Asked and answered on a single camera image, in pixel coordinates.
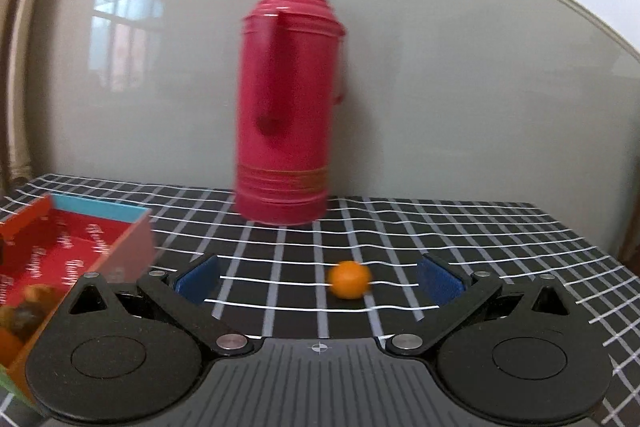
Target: pink vacuum bottle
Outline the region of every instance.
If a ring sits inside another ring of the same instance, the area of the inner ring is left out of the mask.
[[[343,35],[326,0],[261,0],[245,17],[236,210],[246,219],[298,225],[325,213]]]

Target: gray wall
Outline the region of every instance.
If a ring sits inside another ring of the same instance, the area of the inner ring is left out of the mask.
[[[232,185],[240,19],[257,0],[161,1],[132,23],[159,54],[122,92],[89,68],[94,0],[37,1],[38,171]],[[640,138],[640,64],[616,42],[557,0],[330,1],[348,30],[334,192],[529,201],[611,247]]]

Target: blue pad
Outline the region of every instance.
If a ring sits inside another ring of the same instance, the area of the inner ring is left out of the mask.
[[[212,255],[175,282],[175,292],[189,302],[199,305],[218,285],[220,270],[218,256]]]
[[[418,286],[438,306],[458,297],[465,286],[462,281],[426,257],[418,261]]]

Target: gray ribbed plate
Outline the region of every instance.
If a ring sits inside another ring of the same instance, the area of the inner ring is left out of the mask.
[[[47,427],[64,425],[48,421]],[[496,427],[461,409],[417,360],[373,339],[267,339],[216,362],[202,385],[145,427]],[[573,427],[596,426],[582,420]]]

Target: cardboard box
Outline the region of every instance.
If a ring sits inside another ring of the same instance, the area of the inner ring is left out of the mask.
[[[109,282],[133,282],[156,256],[141,206],[47,194],[0,223],[0,305],[16,306],[32,284],[53,285],[61,295],[88,271]],[[0,385],[28,405],[24,364],[50,316],[24,344],[9,367],[0,365]]]

